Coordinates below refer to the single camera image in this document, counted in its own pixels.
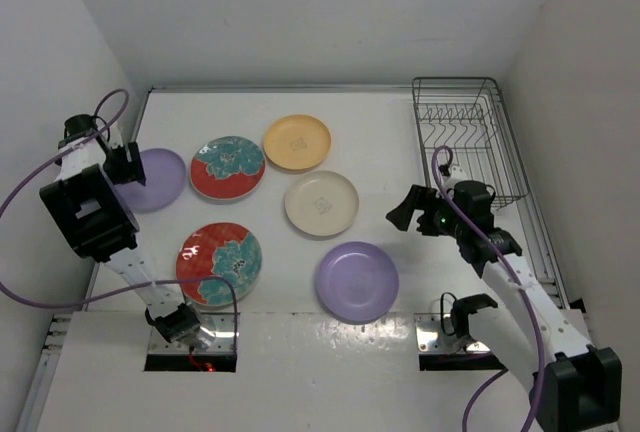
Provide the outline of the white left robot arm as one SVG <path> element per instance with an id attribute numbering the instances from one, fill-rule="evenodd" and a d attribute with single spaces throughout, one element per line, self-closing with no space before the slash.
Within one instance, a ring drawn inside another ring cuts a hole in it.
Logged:
<path id="1" fill-rule="evenodd" d="M 163 282 L 137 238 L 138 222 L 116 190 L 119 184 L 146 184 L 137 144 L 108 141 L 96 117 L 80 114 L 65 121 L 58 150 L 60 172 L 39 195 L 69 246 L 134 286 L 147 323 L 166 342 L 198 348 L 198 313 L 176 286 Z"/>

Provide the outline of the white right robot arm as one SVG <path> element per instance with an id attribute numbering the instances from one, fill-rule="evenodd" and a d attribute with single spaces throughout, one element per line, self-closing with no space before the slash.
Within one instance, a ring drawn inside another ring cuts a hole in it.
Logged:
<path id="1" fill-rule="evenodd" d="M 527 393 L 525 429 L 584 431 L 620 417 L 622 363 L 576 329 L 529 268 L 522 249 L 496 226 L 492 187 L 474 180 L 427 188 L 414 185 L 387 213 L 398 230 L 420 211 L 424 236 L 448 236 L 491 289 L 458 298 L 450 312 L 456 337 L 487 346 Z"/>

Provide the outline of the cream plate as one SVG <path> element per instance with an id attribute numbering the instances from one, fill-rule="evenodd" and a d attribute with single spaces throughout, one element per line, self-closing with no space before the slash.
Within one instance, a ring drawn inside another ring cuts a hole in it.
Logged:
<path id="1" fill-rule="evenodd" d="M 333 171 L 314 171 L 287 189 L 284 208 L 301 232 L 316 237 L 342 233 L 355 221 L 360 199 L 352 182 Z"/>

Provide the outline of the lavender plate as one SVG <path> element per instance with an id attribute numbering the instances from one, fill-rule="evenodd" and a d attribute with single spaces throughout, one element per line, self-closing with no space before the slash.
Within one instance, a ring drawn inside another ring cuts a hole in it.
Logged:
<path id="1" fill-rule="evenodd" d="M 393 307 L 399 274 L 391 257 L 374 244 L 350 241 L 332 248 L 314 277 L 317 297 L 333 317 L 350 324 L 373 322 Z"/>
<path id="2" fill-rule="evenodd" d="M 146 183 L 116 185 L 115 188 L 133 212 L 154 212 L 172 202 L 182 193 L 187 180 L 184 160 L 166 148 L 151 148 L 141 152 Z"/>

